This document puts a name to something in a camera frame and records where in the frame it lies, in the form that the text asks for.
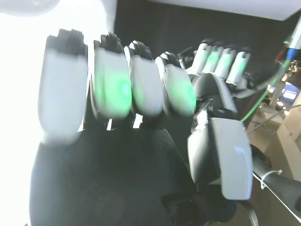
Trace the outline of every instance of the black cable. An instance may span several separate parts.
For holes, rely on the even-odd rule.
[[[291,109],[295,108],[295,107],[301,107],[301,105],[295,105],[292,106]],[[257,130],[258,128],[260,128],[261,126],[265,125],[268,121],[272,120],[273,118],[275,118],[277,115],[281,114],[282,112],[284,112],[284,110],[281,110],[275,114],[273,114],[271,117],[269,117],[266,121],[264,121],[263,123],[261,123],[260,125],[256,126],[253,130],[251,130],[250,132],[248,132],[248,135],[252,132],[254,132],[255,130]]]

